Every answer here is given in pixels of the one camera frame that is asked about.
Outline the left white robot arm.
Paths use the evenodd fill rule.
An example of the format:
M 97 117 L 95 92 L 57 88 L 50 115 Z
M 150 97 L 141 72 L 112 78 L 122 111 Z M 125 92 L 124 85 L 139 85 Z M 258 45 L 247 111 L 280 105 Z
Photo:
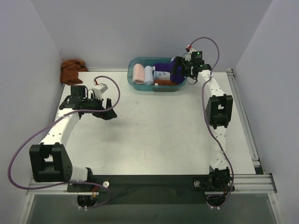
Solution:
M 107 98 L 105 107 L 102 105 L 102 95 L 106 90 L 106 84 L 97 84 L 88 94 L 84 85 L 71 86 L 70 94 L 59 106 L 59 122 L 49 130 L 40 144 L 32 145 L 29 149 L 36 182 L 78 182 L 83 192 L 94 188 L 91 169 L 73 165 L 65 147 L 72 130 L 85 113 L 103 120 L 117 117 L 111 99 Z

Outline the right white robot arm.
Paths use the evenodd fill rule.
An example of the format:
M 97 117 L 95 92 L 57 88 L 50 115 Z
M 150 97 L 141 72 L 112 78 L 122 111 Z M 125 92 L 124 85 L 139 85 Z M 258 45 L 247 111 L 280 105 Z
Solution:
M 228 186 L 230 165 L 226 155 L 226 133 L 232 117 L 233 97 L 226 94 L 214 78 L 212 67 L 202 58 L 202 52 L 188 47 L 186 53 L 174 59 L 172 72 L 195 80 L 202 85 L 204 119 L 212 137 L 211 160 L 208 175 L 204 175 L 196 188 L 218 191 Z

